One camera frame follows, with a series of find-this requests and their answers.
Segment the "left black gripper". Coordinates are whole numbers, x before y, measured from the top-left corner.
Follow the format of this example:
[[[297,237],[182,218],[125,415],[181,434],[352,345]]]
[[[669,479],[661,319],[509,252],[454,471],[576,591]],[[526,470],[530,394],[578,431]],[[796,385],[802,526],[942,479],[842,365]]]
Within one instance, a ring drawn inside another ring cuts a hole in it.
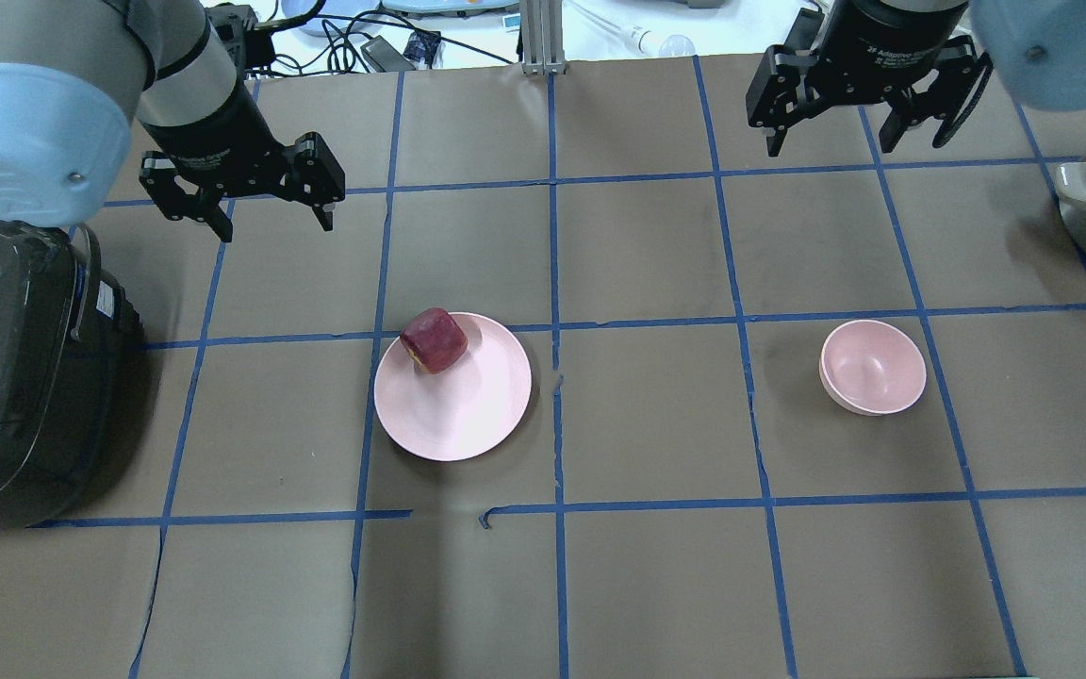
[[[142,128],[156,151],[147,152],[139,181],[165,218],[206,224],[220,243],[232,243],[222,199],[274,196],[313,209],[323,231],[333,231],[346,176],[331,147],[315,130],[278,141],[241,83],[206,120]]]

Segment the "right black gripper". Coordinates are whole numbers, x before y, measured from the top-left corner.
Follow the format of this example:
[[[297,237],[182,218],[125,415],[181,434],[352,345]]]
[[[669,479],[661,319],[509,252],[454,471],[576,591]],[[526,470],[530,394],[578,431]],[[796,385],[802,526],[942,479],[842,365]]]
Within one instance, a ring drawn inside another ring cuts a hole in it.
[[[828,108],[891,108],[879,130],[883,154],[922,122],[961,125],[990,81],[992,56],[954,35],[967,1],[835,1],[803,8],[784,41],[760,58],[749,89],[749,125],[779,158],[788,128]]]

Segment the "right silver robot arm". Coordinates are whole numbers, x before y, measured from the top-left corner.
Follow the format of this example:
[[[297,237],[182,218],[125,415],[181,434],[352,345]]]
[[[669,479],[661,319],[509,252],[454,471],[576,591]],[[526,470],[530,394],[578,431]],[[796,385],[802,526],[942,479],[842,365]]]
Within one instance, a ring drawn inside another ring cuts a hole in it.
[[[745,105],[776,158],[793,125],[832,108],[889,108],[882,152],[938,122],[948,144],[998,75],[1021,105],[1086,110],[1086,1],[835,1],[803,9],[760,58]]]

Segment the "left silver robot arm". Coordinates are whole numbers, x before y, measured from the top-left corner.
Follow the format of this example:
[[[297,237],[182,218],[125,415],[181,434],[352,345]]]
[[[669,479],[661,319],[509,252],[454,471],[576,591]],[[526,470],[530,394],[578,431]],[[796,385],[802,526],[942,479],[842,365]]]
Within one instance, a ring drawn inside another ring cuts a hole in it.
[[[0,221],[73,226],[108,201],[139,125],[138,180],[168,221],[233,238],[224,199],[308,206],[324,231],[345,173],[318,133],[275,138],[247,90],[269,34],[225,38],[197,1],[0,1]]]

